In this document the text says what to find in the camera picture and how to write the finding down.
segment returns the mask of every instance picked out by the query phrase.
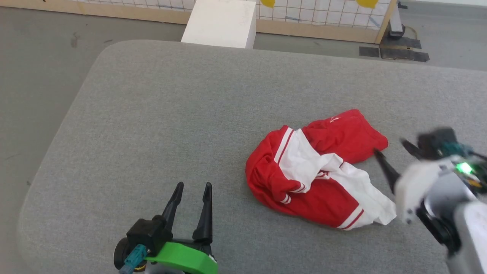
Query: gray table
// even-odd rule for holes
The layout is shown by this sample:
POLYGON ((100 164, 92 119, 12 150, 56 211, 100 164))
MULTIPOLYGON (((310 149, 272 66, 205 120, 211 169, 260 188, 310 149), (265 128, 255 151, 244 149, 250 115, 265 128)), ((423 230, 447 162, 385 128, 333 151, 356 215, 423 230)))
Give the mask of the gray table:
MULTIPOLYGON (((39 273, 115 273, 118 240, 161 213, 178 181, 173 231, 191 237, 213 183, 220 273, 445 273, 421 224, 344 232, 278 214, 249 191, 245 161, 271 130, 358 108, 412 161, 399 137, 452 125, 487 152, 487 73, 415 64, 161 41, 120 42, 91 68, 20 216, 25 260, 39 273)), ((356 165, 391 197, 377 163, 356 165)))

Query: white grid panel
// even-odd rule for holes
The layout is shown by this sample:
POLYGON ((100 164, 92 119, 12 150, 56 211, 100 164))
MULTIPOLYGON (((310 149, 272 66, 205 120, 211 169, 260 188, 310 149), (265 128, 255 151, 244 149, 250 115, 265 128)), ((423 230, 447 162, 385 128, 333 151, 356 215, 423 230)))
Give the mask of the white grid panel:
MULTIPOLYGON (((132 7, 193 10, 196 0, 74 0, 96 4, 132 7)), ((257 0, 257 19, 313 25, 342 26, 379 30, 391 0, 379 0, 375 9, 364 8, 355 0, 275 0, 269 8, 257 0)))

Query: concrete floor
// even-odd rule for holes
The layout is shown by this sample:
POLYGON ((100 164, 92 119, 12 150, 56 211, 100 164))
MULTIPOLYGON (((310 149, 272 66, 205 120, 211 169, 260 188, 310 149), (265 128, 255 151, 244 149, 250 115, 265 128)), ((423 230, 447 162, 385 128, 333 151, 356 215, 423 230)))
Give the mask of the concrete floor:
MULTIPOLYGON (((431 61, 487 71, 487 17, 433 7, 401 11, 431 61)), ((51 140, 91 64, 123 40, 179 41, 183 25, 0 8, 0 265, 32 273, 15 241, 20 207, 51 140)), ((359 58, 359 43, 257 34, 256 49, 359 58)))

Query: wooden board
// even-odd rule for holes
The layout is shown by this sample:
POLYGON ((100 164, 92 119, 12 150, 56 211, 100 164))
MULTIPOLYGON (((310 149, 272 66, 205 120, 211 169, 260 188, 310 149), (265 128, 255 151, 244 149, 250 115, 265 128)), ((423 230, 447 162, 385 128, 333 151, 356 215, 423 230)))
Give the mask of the wooden board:
MULTIPOLYGON (((395 5, 396 2, 397 0, 391 0, 391 5, 389 6, 379 31, 337 26, 315 26, 311 24, 271 20, 257 20, 256 29, 257 32, 260 33, 356 41, 363 43, 380 43, 387 28, 387 23, 391 17, 393 5, 395 5)), ((190 12, 184 11, 93 4, 71 0, 0 0, 0 6, 176 24, 187 24, 191 14, 190 12)))

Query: white pedestal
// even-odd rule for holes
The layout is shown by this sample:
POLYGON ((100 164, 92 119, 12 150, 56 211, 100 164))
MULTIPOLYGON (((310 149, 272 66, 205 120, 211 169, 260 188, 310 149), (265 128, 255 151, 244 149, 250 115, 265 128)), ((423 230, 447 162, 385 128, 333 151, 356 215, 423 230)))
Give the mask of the white pedestal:
POLYGON ((197 0, 181 42, 251 49, 255 6, 254 1, 197 0))

